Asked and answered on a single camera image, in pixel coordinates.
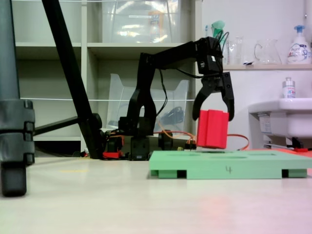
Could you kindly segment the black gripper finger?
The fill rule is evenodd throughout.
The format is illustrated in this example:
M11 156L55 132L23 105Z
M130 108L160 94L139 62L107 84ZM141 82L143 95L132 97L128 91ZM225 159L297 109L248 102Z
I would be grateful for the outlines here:
M225 85L220 89L223 102L226 104L229 114L228 121L234 118L234 93L231 85Z
M203 102L216 90L215 84L203 84L202 88L199 90L197 96L195 97L193 103L192 118L197 120L199 118L200 109Z

